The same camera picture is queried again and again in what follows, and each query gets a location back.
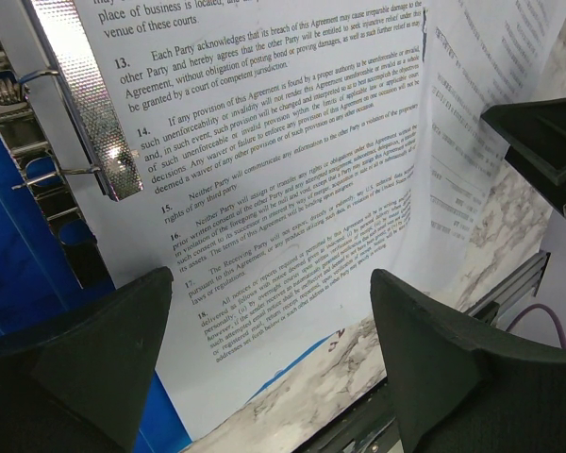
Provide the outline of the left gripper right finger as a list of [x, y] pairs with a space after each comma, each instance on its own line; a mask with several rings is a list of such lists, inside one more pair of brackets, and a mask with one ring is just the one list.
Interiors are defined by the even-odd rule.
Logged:
[[407, 452], [566, 452], [566, 350], [449, 308], [385, 270], [376, 330]]

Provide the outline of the blue plastic folder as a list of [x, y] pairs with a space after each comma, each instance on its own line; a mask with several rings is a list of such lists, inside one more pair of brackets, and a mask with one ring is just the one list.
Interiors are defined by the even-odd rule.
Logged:
[[59, 240], [20, 181], [0, 139], [0, 336], [31, 327], [113, 291], [109, 277], [79, 286]]

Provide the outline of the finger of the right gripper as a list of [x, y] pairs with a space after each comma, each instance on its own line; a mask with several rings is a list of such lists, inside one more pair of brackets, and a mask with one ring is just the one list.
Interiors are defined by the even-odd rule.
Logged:
[[566, 97], [492, 106], [481, 119], [508, 142], [505, 160], [566, 219]]

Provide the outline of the printed white paper sheets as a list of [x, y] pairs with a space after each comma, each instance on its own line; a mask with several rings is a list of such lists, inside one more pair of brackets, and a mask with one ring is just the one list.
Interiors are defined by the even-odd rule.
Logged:
[[79, 1], [142, 189], [88, 207], [116, 284], [168, 267], [190, 437], [371, 309], [454, 274], [566, 1]]

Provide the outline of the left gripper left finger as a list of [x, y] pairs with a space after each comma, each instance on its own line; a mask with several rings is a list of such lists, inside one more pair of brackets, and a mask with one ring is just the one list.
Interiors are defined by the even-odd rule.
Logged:
[[130, 452], [167, 324], [173, 276], [0, 337], [0, 452]]

